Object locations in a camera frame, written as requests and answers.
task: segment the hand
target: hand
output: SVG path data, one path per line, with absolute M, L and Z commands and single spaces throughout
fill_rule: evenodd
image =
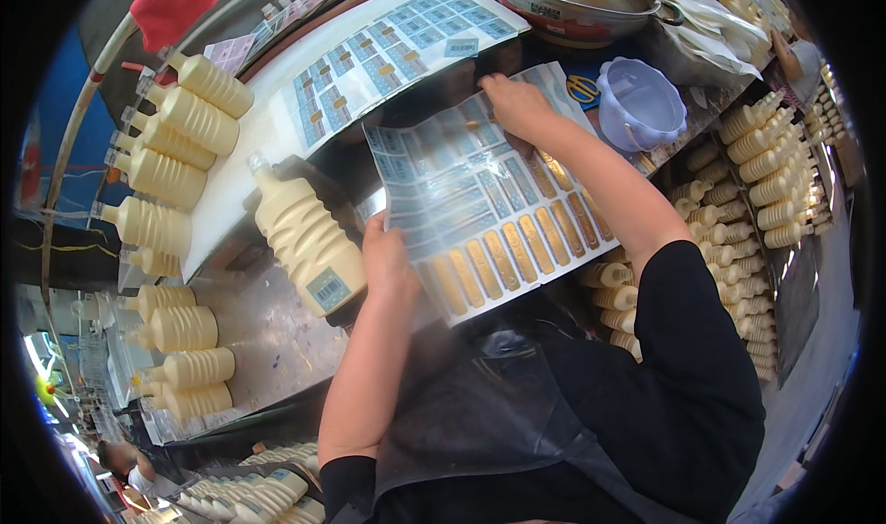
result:
M 537 87 L 509 80 L 503 74 L 483 76 L 477 83 L 493 102 L 495 119 L 516 137 L 538 145 L 560 116 Z
M 384 213 L 366 223 L 363 235 L 363 263 L 371 297 L 383 297 L 394 303 L 415 302 L 422 283 L 412 266 L 399 228 L 384 231 Z

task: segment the gray concrete floor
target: gray concrete floor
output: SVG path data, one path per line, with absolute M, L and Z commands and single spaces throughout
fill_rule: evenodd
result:
M 816 254 L 820 255 L 818 320 L 783 387 L 779 389 L 778 380 L 764 386 L 766 437 L 757 468 L 730 519 L 772 495 L 818 426 L 834 386 L 843 379 L 858 345 L 859 315 L 852 308 L 849 218 L 844 202 L 843 189 L 836 185 L 835 225 L 821 236 L 820 253 Z

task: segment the yellow string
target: yellow string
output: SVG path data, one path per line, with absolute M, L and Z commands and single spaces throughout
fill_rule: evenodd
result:
M 24 243 L 16 242 L 16 244 L 18 244 L 18 246 L 21 247 L 22 249 L 28 250 L 28 251 L 37 251 L 37 250 L 43 249 L 43 245 L 31 247 L 29 245 L 25 245 Z M 104 247 L 98 245 L 97 243 L 93 243 L 92 245 L 66 245 L 66 246 L 53 245 L 52 246 L 52 249 L 55 251 L 85 251 L 85 250 L 92 250 L 95 248 L 99 248 L 100 250 L 104 251 L 108 255 L 110 255 L 114 258 L 117 258 L 116 253 L 105 249 Z

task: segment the sticker sheet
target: sticker sheet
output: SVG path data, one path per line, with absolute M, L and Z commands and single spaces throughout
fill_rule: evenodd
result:
M 275 122 L 292 131 L 307 158 L 384 99 L 515 37 L 526 29 L 523 22 L 491 0 L 405 0 L 286 84 L 279 91 L 284 110 L 277 113 L 286 119 Z
M 559 63 L 511 77 L 593 127 Z M 618 245 L 593 199 L 538 150 L 521 155 L 484 93 L 411 128 L 364 127 L 410 262 L 450 326 L 547 283 Z

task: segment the large metal pan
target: large metal pan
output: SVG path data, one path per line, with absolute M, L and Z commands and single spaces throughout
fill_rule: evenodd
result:
M 662 0 L 498 0 L 522 15 L 549 42 L 574 48 L 601 48 L 630 36 L 649 17 L 667 24 L 683 24 L 676 6 Z M 662 5 L 672 18 L 659 17 Z

